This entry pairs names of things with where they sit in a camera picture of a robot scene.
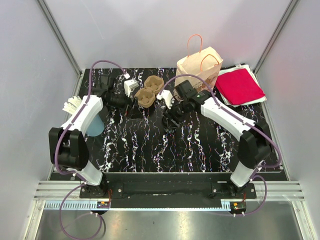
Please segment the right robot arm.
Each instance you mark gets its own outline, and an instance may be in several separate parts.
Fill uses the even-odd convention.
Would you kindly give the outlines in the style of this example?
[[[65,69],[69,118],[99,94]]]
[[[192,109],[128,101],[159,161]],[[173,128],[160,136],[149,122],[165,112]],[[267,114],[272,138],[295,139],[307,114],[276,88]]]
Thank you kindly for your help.
[[[177,85],[175,90],[179,100],[165,89],[157,94],[157,99],[163,100],[166,105],[162,117],[164,130],[174,133],[186,114],[199,111],[204,117],[230,132],[238,141],[238,164],[222,192],[228,193],[232,198],[239,198],[244,194],[245,187],[253,178],[259,164],[272,152],[269,125],[266,122],[257,123],[238,114],[208,90],[197,91],[188,80]]]

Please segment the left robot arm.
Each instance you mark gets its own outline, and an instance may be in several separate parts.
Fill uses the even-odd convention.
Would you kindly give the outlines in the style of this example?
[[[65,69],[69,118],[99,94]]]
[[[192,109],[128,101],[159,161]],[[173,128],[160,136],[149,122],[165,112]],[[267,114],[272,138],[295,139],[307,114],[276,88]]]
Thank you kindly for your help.
[[[131,93],[139,84],[127,73],[124,77],[123,91],[116,92],[115,79],[101,75],[87,95],[68,100],[67,105],[75,100],[79,106],[73,107],[74,113],[61,127],[53,127],[48,133],[50,160],[56,170],[61,175],[72,174],[80,178],[84,183],[83,188],[90,190],[97,198],[103,198],[108,193],[108,182],[106,176],[89,160],[85,135],[104,107],[119,109],[125,114],[133,107]]]

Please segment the beige paper takeout bag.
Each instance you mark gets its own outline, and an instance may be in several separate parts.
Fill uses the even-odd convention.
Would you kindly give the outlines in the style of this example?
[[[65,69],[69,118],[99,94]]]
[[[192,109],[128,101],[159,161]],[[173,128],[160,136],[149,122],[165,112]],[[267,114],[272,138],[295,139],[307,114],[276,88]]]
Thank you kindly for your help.
[[[203,38],[200,38],[200,48],[197,52],[180,59],[176,63],[176,75],[191,74],[200,77],[211,88],[214,88],[223,59],[212,47],[203,48]]]

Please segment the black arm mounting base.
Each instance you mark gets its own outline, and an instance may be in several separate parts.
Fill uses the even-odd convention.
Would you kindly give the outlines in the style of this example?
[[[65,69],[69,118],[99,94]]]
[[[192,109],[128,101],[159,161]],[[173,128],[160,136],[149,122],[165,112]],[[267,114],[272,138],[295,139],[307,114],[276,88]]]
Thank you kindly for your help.
[[[200,195],[218,199],[255,199],[255,187],[247,182],[237,187],[229,173],[106,173],[100,186],[86,186],[80,197],[113,199],[132,195]]]

